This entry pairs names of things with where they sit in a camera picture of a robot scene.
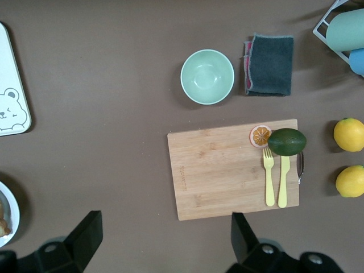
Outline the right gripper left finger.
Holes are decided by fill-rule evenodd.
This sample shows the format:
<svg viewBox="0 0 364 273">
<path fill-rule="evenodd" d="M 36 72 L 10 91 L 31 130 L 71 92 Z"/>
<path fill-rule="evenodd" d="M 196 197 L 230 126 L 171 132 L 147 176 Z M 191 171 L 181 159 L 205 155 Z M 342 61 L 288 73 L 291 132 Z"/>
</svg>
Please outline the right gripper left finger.
<svg viewBox="0 0 364 273">
<path fill-rule="evenodd" d="M 102 213 L 89 212 L 63 241 L 51 241 L 19 260 L 20 272 L 84 272 L 102 242 Z"/>
</svg>

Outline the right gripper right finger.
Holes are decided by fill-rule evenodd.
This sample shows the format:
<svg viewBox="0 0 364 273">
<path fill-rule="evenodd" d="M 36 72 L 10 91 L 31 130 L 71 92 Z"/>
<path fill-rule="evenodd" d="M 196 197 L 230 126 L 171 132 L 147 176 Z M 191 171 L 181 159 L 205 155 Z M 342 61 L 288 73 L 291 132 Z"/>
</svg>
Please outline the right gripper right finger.
<svg viewBox="0 0 364 273">
<path fill-rule="evenodd" d="M 298 260 L 259 242 L 243 213 L 231 215 L 231 245 L 237 262 L 227 272 L 299 272 Z"/>
</svg>

